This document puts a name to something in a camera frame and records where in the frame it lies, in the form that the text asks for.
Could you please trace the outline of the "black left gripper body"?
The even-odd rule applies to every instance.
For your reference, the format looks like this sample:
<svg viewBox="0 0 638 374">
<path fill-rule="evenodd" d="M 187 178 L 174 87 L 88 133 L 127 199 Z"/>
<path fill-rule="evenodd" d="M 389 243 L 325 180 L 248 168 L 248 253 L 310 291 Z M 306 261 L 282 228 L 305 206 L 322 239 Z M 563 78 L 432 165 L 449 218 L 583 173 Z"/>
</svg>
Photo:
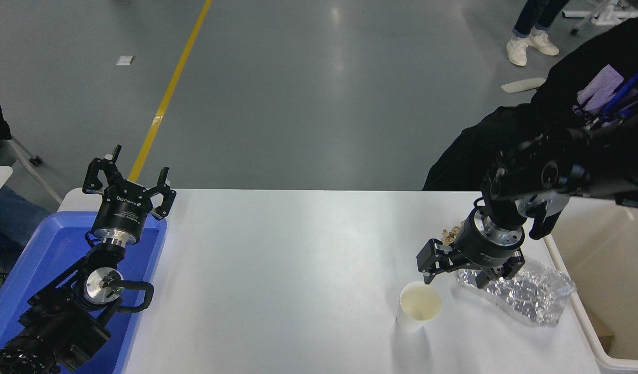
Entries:
<svg viewBox="0 0 638 374">
<path fill-rule="evenodd" d="M 152 209 L 150 195 L 139 184 L 110 185 L 103 192 L 100 209 L 92 226 L 95 237 L 115 231 L 127 234 L 128 242 L 139 242 L 146 216 Z"/>
</svg>

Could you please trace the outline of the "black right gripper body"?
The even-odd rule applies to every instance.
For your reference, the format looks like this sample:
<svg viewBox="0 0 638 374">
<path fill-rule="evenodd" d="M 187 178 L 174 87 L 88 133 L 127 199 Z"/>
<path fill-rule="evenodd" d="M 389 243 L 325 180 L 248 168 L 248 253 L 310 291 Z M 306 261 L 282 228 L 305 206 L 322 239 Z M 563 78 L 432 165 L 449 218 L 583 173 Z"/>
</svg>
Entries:
<svg viewBox="0 0 638 374">
<path fill-rule="evenodd" d="M 480 268 L 513 268 L 523 263 L 522 244 L 522 226 L 503 228 L 484 208 L 474 208 L 461 225 L 453 248 L 464 263 Z"/>
</svg>

